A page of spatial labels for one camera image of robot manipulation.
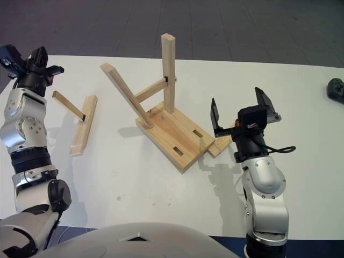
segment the wooden stick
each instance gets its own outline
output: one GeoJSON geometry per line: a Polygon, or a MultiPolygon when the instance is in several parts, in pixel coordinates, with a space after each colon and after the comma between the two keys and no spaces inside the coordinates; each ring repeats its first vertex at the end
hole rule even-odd
{"type": "Polygon", "coordinates": [[[79,122],[76,134],[71,144],[71,155],[82,154],[88,140],[88,135],[90,134],[90,129],[92,125],[93,115],[95,113],[97,105],[97,96],[91,95],[85,98],[82,111],[86,114],[85,122],[79,122]]]}
{"type": "Polygon", "coordinates": [[[143,91],[137,93],[135,98],[138,102],[142,102],[148,99],[150,96],[156,94],[158,91],[162,90],[164,87],[167,86],[167,82],[165,78],[158,80],[157,82],[153,83],[151,86],[147,87],[143,91]]]}
{"type": "Polygon", "coordinates": [[[163,90],[163,99],[165,103],[165,109],[173,113],[174,112],[174,95],[175,95],[175,60],[176,60],[176,38],[170,34],[164,34],[161,36],[161,48],[162,48],[162,70],[163,77],[167,76],[168,85],[163,90]]]}
{"type": "Polygon", "coordinates": [[[108,63],[105,63],[101,66],[101,69],[107,75],[113,85],[118,89],[118,91],[122,94],[124,99],[129,103],[136,114],[138,114],[138,116],[144,122],[145,126],[147,126],[148,128],[152,128],[154,126],[153,122],[148,117],[138,100],[135,98],[128,85],[119,75],[116,68],[108,63]]]}
{"type": "Polygon", "coordinates": [[[67,100],[61,93],[55,90],[52,97],[62,106],[64,106],[68,111],[72,112],[79,119],[79,121],[85,121],[85,114],[81,112],[76,106],[74,106],[69,100],[67,100]]]}

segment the dark floor tile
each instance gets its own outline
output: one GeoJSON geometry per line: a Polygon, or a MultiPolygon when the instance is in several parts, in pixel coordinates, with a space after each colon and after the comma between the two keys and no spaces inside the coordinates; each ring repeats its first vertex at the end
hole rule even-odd
{"type": "Polygon", "coordinates": [[[232,60],[238,62],[270,62],[262,46],[230,46],[232,60]]]}
{"type": "Polygon", "coordinates": [[[289,31],[285,28],[258,29],[258,34],[265,46],[298,47],[289,31]]]}
{"type": "Polygon", "coordinates": [[[313,30],[291,31],[292,37],[296,43],[305,49],[330,51],[331,47],[325,38],[313,30]]]}
{"type": "Polygon", "coordinates": [[[243,4],[233,4],[224,0],[218,2],[218,9],[226,29],[241,28],[242,24],[252,24],[251,17],[243,4]]]}
{"type": "Polygon", "coordinates": [[[281,9],[278,8],[276,5],[274,5],[273,3],[269,3],[269,2],[259,3],[257,1],[249,2],[246,0],[243,0],[243,1],[246,4],[248,12],[251,14],[274,15],[281,12],[281,9]]]}
{"type": "Polygon", "coordinates": [[[276,15],[276,14],[253,14],[251,15],[252,20],[255,24],[255,26],[259,29],[259,30],[264,30],[264,29],[271,29],[271,28],[275,28],[275,29],[279,29],[282,28],[284,29],[285,26],[283,24],[283,21],[281,19],[280,15],[276,15]]]}
{"type": "Polygon", "coordinates": [[[192,24],[192,43],[199,45],[224,45],[227,43],[224,28],[192,24]]]}
{"type": "MultiPolygon", "coordinates": [[[[155,58],[161,58],[161,41],[158,38],[157,45],[155,47],[155,58]]],[[[176,59],[192,60],[192,45],[183,44],[176,38],[176,59]]]]}
{"type": "Polygon", "coordinates": [[[281,15],[281,20],[283,25],[291,32],[313,28],[313,25],[301,13],[281,15]]]}
{"type": "Polygon", "coordinates": [[[305,55],[297,48],[267,47],[267,51],[271,61],[274,63],[309,65],[305,55]]]}
{"type": "Polygon", "coordinates": [[[135,1],[122,40],[126,43],[155,43],[160,18],[161,1],[135,1]]]}
{"type": "Polygon", "coordinates": [[[263,46],[264,43],[258,35],[254,26],[248,24],[247,27],[233,28],[226,30],[228,43],[239,46],[263,46]]]}
{"type": "Polygon", "coordinates": [[[155,39],[150,44],[122,40],[119,43],[117,56],[126,58],[153,58],[155,56],[155,39]]]}
{"type": "Polygon", "coordinates": [[[227,45],[193,45],[193,59],[231,61],[230,50],[227,45]]]}
{"type": "Polygon", "coordinates": [[[79,55],[116,56],[125,24],[96,24],[93,26],[79,55]]]}
{"type": "Polygon", "coordinates": [[[329,51],[314,51],[303,50],[310,65],[313,66],[330,66],[330,67],[344,67],[334,52],[329,51]]]}
{"type": "Polygon", "coordinates": [[[344,53],[336,53],[342,64],[344,65],[344,53]]]}
{"type": "Polygon", "coordinates": [[[221,16],[215,1],[191,1],[192,27],[217,28],[222,26],[221,16]]]}
{"type": "Polygon", "coordinates": [[[332,50],[344,53],[344,32],[333,33],[326,38],[326,41],[332,50]]]}
{"type": "Polygon", "coordinates": [[[104,27],[125,26],[133,3],[134,0],[108,1],[96,21],[97,25],[104,27]]]}

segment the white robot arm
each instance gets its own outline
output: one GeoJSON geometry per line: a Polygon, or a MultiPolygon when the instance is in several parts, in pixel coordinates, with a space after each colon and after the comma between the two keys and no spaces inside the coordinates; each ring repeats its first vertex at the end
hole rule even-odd
{"type": "Polygon", "coordinates": [[[8,148],[15,175],[12,180],[18,214],[0,221],[1,252],[8,257],[29,257],[42,250],[71,203],[70,192],[47,150],[44,117],[45,88],[62,67],[46,68],[42,47],[26,61],[11,45],[0,48],[0,62],[17,78],[5,107],[0,138],[8,148]]]}
{"type": "Polygon", "coordinates": [[[259,88],[255,90],[258,105],[241,109],[233,128],[223,129],[218,125],[219,114],[214,99],[211,120],[215,136],[230,134],[238,149],[234,157],[241,163],[246,199],[245,257],[284,258],[289,226],[288,210],[283,200],[285,178],[269,153],[289,153],[296,148],[274,149],[265,145],[263,130],[268,123],[280,121],[281,116],[275,112],[268,96],[259,88]]]}

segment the pine wood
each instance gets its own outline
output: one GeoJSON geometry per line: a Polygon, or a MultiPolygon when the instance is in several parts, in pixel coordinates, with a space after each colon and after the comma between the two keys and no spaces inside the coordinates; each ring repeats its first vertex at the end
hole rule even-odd
{"type": "Polygon", "coordinates": [[[150,96],[156,94],[157,92],[159,92],[160,90],[162,90],[166,86],[167,86],[166,79],[162,78],[162,79],[158,80],[157,82],[153,83],[151,86],[148,86],[143,91],[137,93],[135,95],[135,97],[138,100],[138,102],[141,103],[142,101],[145,101],[150,96]]]}
{"type": "Polygon", "coordinates": [[[140,118],[136,124],[172,160],[181,171],[186,171],[214,142],[207,134],[182,112],[175,108],[169,113],[161,102],[147,112],[153,128],[145,128],[140,118]]]}
{"type": "Polygon", "coordinates": [[[216,157],[232,142],[232,137],[230,135],[216,138],[214,143],[209,147],[208,152],[213,157],[216,157]]]}
{"type": "Polygon", "coordinates": [[[170,34],[161,36],[161,50],[162,50],[162,71],[163,77],[167,77],[168,85],[163,90],[163,99],[165,102],[165,109],[174,112],[174,98],[175,98],[175,60],[176,60],[176,38],[170,34]]]}
{"type": "Polygon", "coordinates": [[[101,69],[107,75],[113,85],[118,89],[118,91],[122,94],[124,99],[128,102],[128,104],[132,107],[136,114],[138,114],[138,116],[142,119],[145,126],[147,126],[148,128],[153,127],[154,125],[152,121],[150,120],[148,115],[146,115],[146,112],[144,111],[138,100],[135,98],[128,85],[119,75],[116,68],[108,63],[105,63],[101,65],[101,69]]]}
{"type": "Polygon", "coordinates": [[[97,96],[91,95],[85,98],[82,112],[85,114],[85,121],[79,122],[76,134],[71,145],[70,153],[71,155],[82,154],[88,140],[88,135],[90,133],[93,115],[95,113],[97,105],[97,96]]]}
{"type": "Polygon", "coordinates": [[[74,106],[64,95],[59,93],[57,90],[53,92],[53,99],[64,106],[68,111],[72,112],[81,122],[85,120],[85,114],[81,112],[76,106],[74,106]]]}

